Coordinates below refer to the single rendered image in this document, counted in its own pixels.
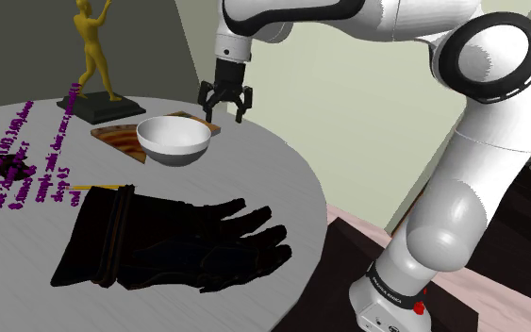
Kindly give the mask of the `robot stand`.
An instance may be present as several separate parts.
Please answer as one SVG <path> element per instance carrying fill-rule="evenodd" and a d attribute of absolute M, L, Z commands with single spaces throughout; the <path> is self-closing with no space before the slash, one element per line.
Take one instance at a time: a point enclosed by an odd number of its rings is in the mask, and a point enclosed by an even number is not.
<path fill-rule="evenodd" d="M 272 332 L 363 332 L 348 290 L 383 248 L 338 218 L 327 228 L 321 259 L 293 308 Z M 425 296 L 432 332 L 478 332 L 478 313 L 431 282 Z"/>

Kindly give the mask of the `white bowl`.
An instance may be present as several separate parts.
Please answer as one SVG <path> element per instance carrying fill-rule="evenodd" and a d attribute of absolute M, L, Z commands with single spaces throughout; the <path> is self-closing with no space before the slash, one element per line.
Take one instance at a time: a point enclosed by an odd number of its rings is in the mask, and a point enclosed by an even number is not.
<path fill-rule="evenodd" d="M 207 125 L 191 118 L 158 116 L 140 122 L 136 134 L 142 151 L 166 166 L 186 166 L 199 159 L 212 134 Z"/>

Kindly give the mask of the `yellow pencil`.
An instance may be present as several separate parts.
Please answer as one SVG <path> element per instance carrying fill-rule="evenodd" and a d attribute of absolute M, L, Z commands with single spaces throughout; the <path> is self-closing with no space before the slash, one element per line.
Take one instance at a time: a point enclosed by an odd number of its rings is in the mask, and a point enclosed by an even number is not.
<path fill-rule="evenodd" d="M 68 186 L 64 187 L 64 191 L 90 191 L 91 189 L 105 189 L 105 190 L 118 190 L 125 185 L 93 185 L 93 186 Z"/>

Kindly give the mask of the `gold figure on black base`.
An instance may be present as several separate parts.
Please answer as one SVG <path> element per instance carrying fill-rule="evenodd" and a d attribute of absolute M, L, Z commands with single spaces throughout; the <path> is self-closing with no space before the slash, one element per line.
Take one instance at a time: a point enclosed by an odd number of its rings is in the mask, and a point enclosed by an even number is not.
<path fill-rule="evenodd" d="M 137 102 L 114 91 L 109 77 L 108 61 L 98 36 L 98 29 L 106 22 L 112 0 L 105 0 L 97 18 L 91 16 L 90 0 L 75 0 L 75 3 L 79 12 L 74 16 L 74 25 L 84 42 L 86 70 L 72 86 L 70 93 L 58 102 L 58 106 L 71 107 L 74 116 L 90 125 L 144 114 L 146 110 Z M 96 72 L 100 74 L 105 90 L 83 92 L 85 85 Z"/>

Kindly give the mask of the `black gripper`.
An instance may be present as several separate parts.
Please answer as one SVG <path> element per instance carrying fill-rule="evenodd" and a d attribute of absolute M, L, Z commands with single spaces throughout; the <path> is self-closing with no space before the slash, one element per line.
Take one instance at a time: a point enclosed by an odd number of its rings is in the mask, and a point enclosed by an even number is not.
<path fill-rule="evenodd" d="M 232 91 L 231 102 L 237 107 L 235 121 L 240 124 L 246 111 L 253 106 L 253 89 L 243 87 L 246 65 L 243 62 L 234 62 L 216 59 L 214 83 L 202 81 L 200 84 L 197 103 L 205 112 L 205 120 L 212 122 L 213 108 L 220 102 L 220 92 Z"/>

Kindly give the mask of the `black glove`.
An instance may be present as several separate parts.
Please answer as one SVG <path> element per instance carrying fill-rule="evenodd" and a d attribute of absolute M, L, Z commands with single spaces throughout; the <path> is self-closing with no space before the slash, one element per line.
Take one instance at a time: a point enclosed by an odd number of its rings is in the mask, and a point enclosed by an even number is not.
<path fill-rule="evenodd" d="M 284 225 L 264 227 L 269 207 L 243 214 L 245 206 L 242 198 L 195 206 L 139 195 L 132 185 L 91 189 L 50 284 L 185 285 L 206 293 L 249 283 L 281 267 L 292 250 Z"/>

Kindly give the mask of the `brown wooden board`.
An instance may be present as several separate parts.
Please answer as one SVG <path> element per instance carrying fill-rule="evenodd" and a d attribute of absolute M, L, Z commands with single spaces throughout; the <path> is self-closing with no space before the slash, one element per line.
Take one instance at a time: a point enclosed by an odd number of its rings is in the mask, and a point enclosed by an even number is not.
<path fill-rule="evenodd" d="M 221 128 L 219 126 L 210 124 L 205 120 L 190 115 L 184 111 L 168 114 L 168 117 L 181 117 L 186 118 L 188 122 L 190 120 L 194 120 L 196 122 L 202 123 L 210 130 L 210 134 L 212 136 L 218 135 L 221 132 Z M 138 141 L 136 129 L 136 124 L 112 125 L 95 128 L 91 131 L 91 135 L 107 145 L 134 158 L 136 161 L 144 164 L 146 161 L 146 154 Z"/>

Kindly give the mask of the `grey round table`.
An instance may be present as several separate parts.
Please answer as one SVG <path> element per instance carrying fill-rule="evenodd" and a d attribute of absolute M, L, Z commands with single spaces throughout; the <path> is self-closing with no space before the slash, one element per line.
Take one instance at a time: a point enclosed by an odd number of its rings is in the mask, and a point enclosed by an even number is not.
<path fill-rule="evenodd" d="M 269 332 L 310 279 L 326 233 L 326 202 L 306 161 L 283 140 L 218 111 L 221 131 L 193 163 L 143 163 L 104 144 L 79 119 L 67 122 L 58 166 L 72 185 L 132 184 L 137 193 L 197 206 L 241 197 L 269 207 L 287 228 L 292 257 L 248 284 L 202 294 L 183 286 L 125 290 L 91 282 L 54 288 L 54 270 L 78 209 L 69 198 L 0 208 L 0 332 Z"/>

